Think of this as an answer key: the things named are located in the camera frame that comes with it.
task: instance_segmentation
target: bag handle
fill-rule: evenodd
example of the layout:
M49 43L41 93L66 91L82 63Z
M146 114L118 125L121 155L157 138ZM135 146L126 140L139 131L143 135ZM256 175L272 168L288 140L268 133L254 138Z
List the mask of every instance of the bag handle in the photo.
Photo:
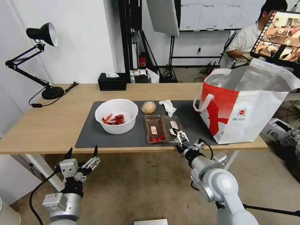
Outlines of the bag handle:
M194 107L194 109L195 109L197 112L202 112L202 111L204 111L205 109L207 109L207 107L208 107L210 101L211 101L212 99L214 99L215 97L214 97L212 94L208 94L208 95L206 96L204 102L203 102L202 107L200 108L200 103L199 103L199 109L197 109L197 107L196 107L196 101L197 101L197 97L198 97L199 93L200 93L200 89L196 92L196 95L195 95L195 97L194 97L193 107Z

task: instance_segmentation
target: person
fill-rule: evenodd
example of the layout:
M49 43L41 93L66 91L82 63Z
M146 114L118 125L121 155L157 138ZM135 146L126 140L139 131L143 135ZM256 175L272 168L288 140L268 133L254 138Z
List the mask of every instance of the person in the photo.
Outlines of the person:
M235 66L247 63L243 54L249 54L255 45L261 31L267 24L273 10L286 11L288 4L286 0L267 0L262 6L258 21L254 24L241 29L233 38L232 42L226 49L227 55L235 58Z

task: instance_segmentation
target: gray table mat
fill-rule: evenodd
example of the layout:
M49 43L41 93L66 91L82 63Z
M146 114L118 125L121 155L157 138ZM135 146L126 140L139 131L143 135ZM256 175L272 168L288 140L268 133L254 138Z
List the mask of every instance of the gray table mat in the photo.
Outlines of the gray table mat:
M157 109L153 115L167 115L163 105L156 103ZM94 102L78 137L76 148L121 148L121 147L148 147L153 146L174 146L170 143L149 144L147 142L147 128L145 124L145 114L140 110L137 114L136 122L132 130L124 134L114 135L107 133L101 124L95 119L95 111L103 102ZM144 101L134 101L140 109ZM174 116L178 116L182 129L188 136L190 144L198 138L202 138L210 145L217 145L211 136L209 129L203 122L200 115L193 108L193 101L172 101L177 108Z

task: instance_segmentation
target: concrete floor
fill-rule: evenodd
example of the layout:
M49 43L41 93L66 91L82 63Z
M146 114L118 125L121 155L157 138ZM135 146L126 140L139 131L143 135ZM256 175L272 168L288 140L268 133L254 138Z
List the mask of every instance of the concrete floor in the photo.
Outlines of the concrete floor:
M198 69L175 69L178 80L193 82ZM284 108L278 111L285 113ZM79 162L91 157L73 155ZM47 155L54 167L62 155ZM188 162L178 153L101 154L100 166L84 183L82 213L78 224L133 224L138 220L167 219L169 225L218 224L214 203L190 187ZM241 151L229 171L239 183L239 196L248 205L300 210L300 184L282 161L269 151ZM34 195L33 205L44 224L48 213L41 204L46 194L54 193L46 183ZM22 216L22 225L38 225L29 209L29 194L12 207ZM299 224L298 217L250 210L260 224Z

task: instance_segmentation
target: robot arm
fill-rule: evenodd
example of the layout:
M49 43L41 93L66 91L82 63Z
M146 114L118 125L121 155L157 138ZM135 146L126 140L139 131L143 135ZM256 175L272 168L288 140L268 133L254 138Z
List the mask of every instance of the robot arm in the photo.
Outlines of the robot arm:
M201 195L210 203L219 204L218 220L220 225L258 225L255 217L245 210L239 196L238 183L228 171L221 169L227 156L216 155L213 160L207 159L200 149L203 146L199 139L194 146L189 145L186 134L173 129L180 144L178 152L188 160L191 167L192 185L195 184Z
M42 203L50 213L50 225L76 225L81 211L83 182L100 163L97 146L94 156L86 163L78 163L76 159L71 158L71 155L72 149L59 163L65 188L60 193L47 194Z

